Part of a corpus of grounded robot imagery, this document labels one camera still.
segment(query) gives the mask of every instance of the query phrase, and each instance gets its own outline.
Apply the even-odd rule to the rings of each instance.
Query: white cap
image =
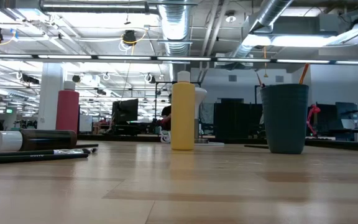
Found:
[[[17,152],[23,144],[20,131],[0,131],[0,152]]]
[[[178,82],[190,82],[190,72],[178,72]]]
[[[73,82],[73,81],[65,81],[64,89],[65,90],[75,90],[75,82]]]
[[[196,104],[195,104],[195,111],[194,111],[194,119],[198,118],[198,109],[200,108],[201,102],[206,97],[206,90],[200,87],[196,87]]]

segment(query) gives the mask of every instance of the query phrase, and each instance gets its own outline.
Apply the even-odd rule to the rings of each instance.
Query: table surface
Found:
[[[87,159],[0,164],[0,224],[358,224],[358,151],[99,143]]]

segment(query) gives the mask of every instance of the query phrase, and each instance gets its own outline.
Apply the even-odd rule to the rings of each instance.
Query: white column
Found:
[[[11,128],[15,126],[14,122],[17,119],[17,108],[7,106],[3,117],[4,117],[4,130],[10,131]]]
[[[37,129],[55,130],[58,92],[63,89],[65,71],[61,63],[44,63]]]

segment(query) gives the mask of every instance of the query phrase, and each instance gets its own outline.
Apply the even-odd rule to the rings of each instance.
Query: silver air duct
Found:
[[[273,23],[280,17],[283,11],[292,3],[293,0],[264,0],[260,6],[259,12],[254,22],[249,22],[245,30],[248,35],[249,32],[266,26],[272,26]],[[243,45],[242,43],[233,51],[230,57],[246,57],[255,46]]]
[[[186,40],[188,38],[190,7],[183,5],[159,5],[161,25],[165,40]],[[189,45],[166,43],[165,50],[169,56],[187,56]],[[185,70],[185,64],[170,64],[171,81],[177,80],[177,73]]]

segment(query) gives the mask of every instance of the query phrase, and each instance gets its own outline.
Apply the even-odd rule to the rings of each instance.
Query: yellow paint bottle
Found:
[[[171,148],[194,149],[194,111],[196,89],[190,83],[190,72],[178,72],[178,82],[172,86]]]

